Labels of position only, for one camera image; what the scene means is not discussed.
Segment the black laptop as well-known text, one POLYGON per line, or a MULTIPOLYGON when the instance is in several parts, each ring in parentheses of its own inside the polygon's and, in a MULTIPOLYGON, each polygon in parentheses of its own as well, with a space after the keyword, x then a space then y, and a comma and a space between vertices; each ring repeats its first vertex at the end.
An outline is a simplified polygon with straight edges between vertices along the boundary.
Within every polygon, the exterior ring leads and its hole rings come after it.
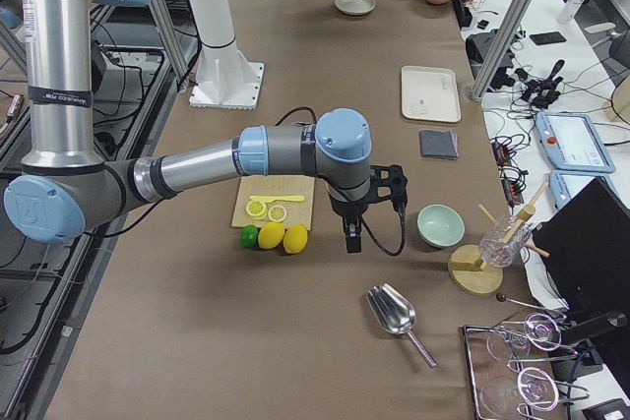
POLYGON ((558 294, 581 316, 629 314, 629 209, 600 177, 534 230, 558 294))

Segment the black smartphone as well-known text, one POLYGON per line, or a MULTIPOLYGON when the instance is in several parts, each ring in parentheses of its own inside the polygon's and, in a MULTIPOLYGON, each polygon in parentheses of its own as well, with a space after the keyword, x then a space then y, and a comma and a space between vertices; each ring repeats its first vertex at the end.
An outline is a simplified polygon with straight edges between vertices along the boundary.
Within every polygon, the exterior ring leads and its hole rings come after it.
POLYGON ((534 33, 530 35, 530 40, 537 46, 564 43, 566 37, 559 31, 534 33))

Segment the bamboo cutting board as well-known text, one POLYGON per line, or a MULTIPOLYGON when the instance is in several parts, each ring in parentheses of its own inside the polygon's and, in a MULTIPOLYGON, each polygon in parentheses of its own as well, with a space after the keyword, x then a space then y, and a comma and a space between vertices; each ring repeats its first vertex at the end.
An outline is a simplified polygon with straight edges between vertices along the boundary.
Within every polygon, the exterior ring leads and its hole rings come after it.
POLYGON ((313 195, 314 195, 314 179, 305 176, 251 176, 243 177, 240 181, 236 203, 233 210, 231 226, 234 228, 242 228, 246 225, 255 225, 260 228, 265 223, 271 222, 267 216, 260 220, 251 219, 246 211, 245 206, 250 201, 250 195, 261 196, 286 196, 286 195, 303 195, 305 202, 274 202, 267 204, 267 207, 273 205, 282 205, 287 210, 287 217, 281 222, 286 228, 295 224, 303 224, 308 230, 311 229, 313 195))

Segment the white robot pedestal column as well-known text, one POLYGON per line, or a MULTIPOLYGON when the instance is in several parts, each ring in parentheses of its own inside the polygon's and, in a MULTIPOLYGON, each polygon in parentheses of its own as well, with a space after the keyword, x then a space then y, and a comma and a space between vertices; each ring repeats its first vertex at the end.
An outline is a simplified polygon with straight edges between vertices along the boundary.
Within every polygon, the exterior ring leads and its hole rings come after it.
POLYGON ((190 104, 253 110, 265 66, 239 50, 228 0, 189 0, 202 50, 190 104))

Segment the green lime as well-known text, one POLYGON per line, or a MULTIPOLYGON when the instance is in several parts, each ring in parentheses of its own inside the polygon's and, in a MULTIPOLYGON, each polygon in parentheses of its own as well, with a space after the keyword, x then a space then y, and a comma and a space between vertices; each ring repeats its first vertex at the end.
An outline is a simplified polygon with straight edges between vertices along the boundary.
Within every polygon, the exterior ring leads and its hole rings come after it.
POLYGON ((239 233, 239 243, 242 248, 252 249, 258 246, 259 229, 255 225, 246 225, 239 233))

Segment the aluminium frame post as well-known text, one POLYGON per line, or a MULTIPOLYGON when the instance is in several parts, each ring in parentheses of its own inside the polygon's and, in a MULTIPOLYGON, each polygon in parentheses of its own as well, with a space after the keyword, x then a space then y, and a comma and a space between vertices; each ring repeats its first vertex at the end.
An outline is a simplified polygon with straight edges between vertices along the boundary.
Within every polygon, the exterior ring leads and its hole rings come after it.
POLYGON ((490 86, 502 58, 511 43, 523 16, 532 0, 512 0, 503 18, 497 34, 489 48, 488 54, 477 73, 471 89, 471 99, 481 102, 483 95, 490 86))

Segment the whole yellow lemon lower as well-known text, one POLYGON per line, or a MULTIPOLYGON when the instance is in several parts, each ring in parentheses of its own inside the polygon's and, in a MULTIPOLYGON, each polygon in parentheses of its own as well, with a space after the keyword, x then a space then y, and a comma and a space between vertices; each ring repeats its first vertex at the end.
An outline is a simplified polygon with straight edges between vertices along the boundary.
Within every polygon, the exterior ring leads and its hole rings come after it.
POLYGON ((264 250, 274 249, 284 240, 285 227, 280 222, 265 223, 258 233, 258 246, 264 250))

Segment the cream rabbit tray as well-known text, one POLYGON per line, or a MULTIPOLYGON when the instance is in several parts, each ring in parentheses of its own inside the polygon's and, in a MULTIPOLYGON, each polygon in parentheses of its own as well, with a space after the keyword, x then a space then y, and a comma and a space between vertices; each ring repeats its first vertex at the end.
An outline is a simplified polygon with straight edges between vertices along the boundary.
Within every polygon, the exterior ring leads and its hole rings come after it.
POLYGON ((458 123, 462 118, 455 72, 446 68, 404 66, 401 110, 405 118, 458 123))

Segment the metal ice scoop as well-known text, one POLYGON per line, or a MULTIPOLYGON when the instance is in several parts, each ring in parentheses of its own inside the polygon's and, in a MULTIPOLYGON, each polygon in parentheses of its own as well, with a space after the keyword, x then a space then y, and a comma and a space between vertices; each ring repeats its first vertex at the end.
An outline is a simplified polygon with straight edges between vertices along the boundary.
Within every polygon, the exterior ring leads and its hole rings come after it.
POLYGON ((412 331, 416 312, 412 303, 389 283, 370 288, 367 301, 380 326, 391 335, 405 335, 430 368, 437 362, 412 331))

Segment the mint green bowl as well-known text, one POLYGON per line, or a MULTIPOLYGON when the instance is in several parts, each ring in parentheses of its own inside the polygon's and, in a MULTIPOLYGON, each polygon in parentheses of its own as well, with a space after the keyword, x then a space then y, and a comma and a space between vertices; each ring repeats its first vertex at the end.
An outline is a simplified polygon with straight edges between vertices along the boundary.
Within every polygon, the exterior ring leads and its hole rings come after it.
POLYGON ((420 237, 435 248, 457 245, 465 234, 462 217, 444 205, 429 205, 423 208, 417 216, 416 224, 420 237))

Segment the cream round plate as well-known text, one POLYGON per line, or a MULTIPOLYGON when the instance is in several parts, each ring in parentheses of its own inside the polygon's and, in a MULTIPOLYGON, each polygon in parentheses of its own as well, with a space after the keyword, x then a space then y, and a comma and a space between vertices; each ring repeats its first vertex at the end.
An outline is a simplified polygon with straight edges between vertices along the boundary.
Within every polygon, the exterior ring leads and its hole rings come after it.
POLYGON ((335 7, 348 16, 370 14, 376 7, 375 0, 335 0, 335 7))

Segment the grey folded cloth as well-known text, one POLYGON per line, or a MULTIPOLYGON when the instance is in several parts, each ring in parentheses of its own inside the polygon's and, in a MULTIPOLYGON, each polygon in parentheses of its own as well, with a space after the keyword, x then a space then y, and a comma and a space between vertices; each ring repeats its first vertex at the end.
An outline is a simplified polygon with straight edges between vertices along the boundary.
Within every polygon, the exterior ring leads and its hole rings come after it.
POLYGON ((456 160, 459 158, 459 140, 451 130, 424 129, 419 133, 422 157, 456 160))

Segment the wooden cup stand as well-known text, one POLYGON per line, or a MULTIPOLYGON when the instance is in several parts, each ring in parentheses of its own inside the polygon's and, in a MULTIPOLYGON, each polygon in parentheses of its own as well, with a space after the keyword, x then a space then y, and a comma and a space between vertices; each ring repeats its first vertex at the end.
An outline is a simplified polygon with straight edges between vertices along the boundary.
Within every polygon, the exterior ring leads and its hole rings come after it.
MULTIPOLYGON (((524 204, 519 212, 513 214, 513 216, 528 224, 528 221, 536 213, 536 201, 545 192, 547 187, 548 183, 543 181, 530 201, 524 204)), ((499 218, 492 216, 482 204, 479 204, 478 207, 493 226, 499 218)), ((529 240, 523 248, 527 248, 546 258, 549 256, 547 251, 530 243, 529 240)), ((462 290, 478 296, 487 296, 499 289, 503 280, 503 269, 504 268, 494 267, 483 261, 479 252, 479 243, 477 245, 460 246, 451 255, 448 262, 448 272, 453 281, 462 290)))

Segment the whole yellow lemon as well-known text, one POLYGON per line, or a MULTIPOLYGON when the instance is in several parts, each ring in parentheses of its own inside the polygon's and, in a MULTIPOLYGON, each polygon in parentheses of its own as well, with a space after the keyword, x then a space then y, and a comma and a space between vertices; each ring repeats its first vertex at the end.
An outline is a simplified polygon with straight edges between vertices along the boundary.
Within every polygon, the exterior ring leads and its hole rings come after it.
POLYGON ((295 224, 286 231, 283 248, 288 254, 299 254, 305 249, 308 240, 308 229, 303 224, 295 224))
POLYGON ((258 233, 258 246, 264 250, 274 249, 284 240, 285 227, 280 222, 265 223, 258 233))

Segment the yellow plastic knife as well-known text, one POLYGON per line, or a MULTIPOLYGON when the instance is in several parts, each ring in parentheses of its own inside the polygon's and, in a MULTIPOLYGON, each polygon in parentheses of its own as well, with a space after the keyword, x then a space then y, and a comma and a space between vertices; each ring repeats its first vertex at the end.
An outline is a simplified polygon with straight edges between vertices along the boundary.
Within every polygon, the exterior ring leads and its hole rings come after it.
POLYGON ((270 204, 274 202, 291 202, 291 203, 303 203, 305 202, 305 196, 303 195, 286 195, 286 196, 261 196, 250 195, 249 199, 255 202, 261 202, 264 204, 270 204))

